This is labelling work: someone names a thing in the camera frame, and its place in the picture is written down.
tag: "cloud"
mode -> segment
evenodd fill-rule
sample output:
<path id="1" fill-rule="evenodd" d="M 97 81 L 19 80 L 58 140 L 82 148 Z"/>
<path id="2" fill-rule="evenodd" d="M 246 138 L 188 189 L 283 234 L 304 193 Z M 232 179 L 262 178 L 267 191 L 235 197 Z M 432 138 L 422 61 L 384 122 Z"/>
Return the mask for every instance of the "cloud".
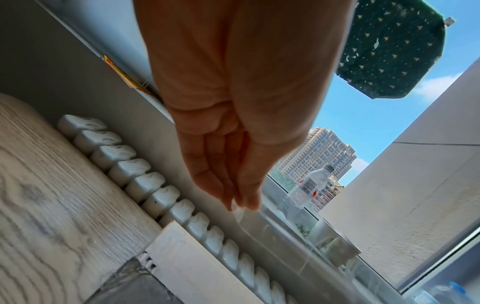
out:
<path id="1" fill-rule="evenodd" d="M 367 163 L 366 161 L 364 161 L 363 159 L 361 158 L 357 158 L 353 161 L 353 163 L 351 164 L 351 168 L 355 171 L 357 171 L 358 173 L 362 172 L 368 165 L 370 165 L 369 163 Z"/>
<path id="2" fill-rule="evenodd" d="M 449 86 L 460 77 L 461 73 L 440 78 L 433 78 L 422 80 L 417 88 L 413 90 L 414 93 L 422 95 L 423 99 L 432 103 L 437 99 Z"/>

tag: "bottle cap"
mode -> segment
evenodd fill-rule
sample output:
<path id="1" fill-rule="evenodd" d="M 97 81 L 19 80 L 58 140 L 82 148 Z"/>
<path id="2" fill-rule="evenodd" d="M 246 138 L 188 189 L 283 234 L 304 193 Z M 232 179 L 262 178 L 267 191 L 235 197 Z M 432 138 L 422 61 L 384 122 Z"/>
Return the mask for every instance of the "bottle cap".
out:
<path id="1" fill-rule="evenodd" d="M 450 286 L 451 286 L 453 289 L 455 289 L 456 291 L 460 292 L 461 294 L 466 294 L 466 293 L 467 293 L 467 292 L 465 291 L 465 289 L 464 289 L 462 286 L 458 285 L 457 283 L 451 281 L 449 284 L 450 284 Z"/>
<path id="2" fill-rule="evenodd" d="M 335 168 L 330 165 L 330 164 L 326 164 L 325 166 L 323 166 L 325 169 L 327 169 L 328 171 L 330 171 L 330 173 L 333 173 L 333 171 L 335 170 Z"/>

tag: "clear plastic bottle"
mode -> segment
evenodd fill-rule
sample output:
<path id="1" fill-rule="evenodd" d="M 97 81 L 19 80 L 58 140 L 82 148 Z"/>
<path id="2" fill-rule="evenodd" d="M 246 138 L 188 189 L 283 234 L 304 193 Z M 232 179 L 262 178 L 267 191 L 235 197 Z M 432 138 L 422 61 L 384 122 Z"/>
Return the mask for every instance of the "clear plastic bottle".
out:
<path id="1" fill-rule="evenodd" d="M 327 164 L 322 169 L 310 172 L 289 193 L 288 197 L 298 208 L 303 208 L 327 185 L 333 166 Z"/>
<path id="2" fill-rule="evenodd" d="M 465 289 L 455 282 L 437 285 L 415 296 L 412 304 L 475 304 Z"/>

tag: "hand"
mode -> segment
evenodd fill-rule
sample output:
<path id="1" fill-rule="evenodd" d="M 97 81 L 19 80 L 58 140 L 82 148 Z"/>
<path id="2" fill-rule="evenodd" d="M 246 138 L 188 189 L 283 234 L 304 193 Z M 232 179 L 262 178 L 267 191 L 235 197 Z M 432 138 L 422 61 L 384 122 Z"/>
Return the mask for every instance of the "hand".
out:
<path id="1" fill-rule="evenodd" d="M 354 3 L 135 0 L 185 164 L 226 208 L 259 208 L 268 171 L 305 140 Z"/>

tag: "wooden board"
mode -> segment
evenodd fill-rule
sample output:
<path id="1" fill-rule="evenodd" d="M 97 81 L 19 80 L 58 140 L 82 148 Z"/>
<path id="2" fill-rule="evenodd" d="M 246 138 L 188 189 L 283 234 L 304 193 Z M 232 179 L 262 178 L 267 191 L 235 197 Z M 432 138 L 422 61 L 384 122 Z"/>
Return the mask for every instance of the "wooden board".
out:
<path id="1" fill-rule="evenodd" d="M 177 222 L 145 251 L 155 264 L 153 275 L 185 304 L 262 304 Z"/>
<path id="2" fill-rule="evenodd" d="M 160 231 L 35 110 L 0 94 L 0 303 L 83 303 Z"/>

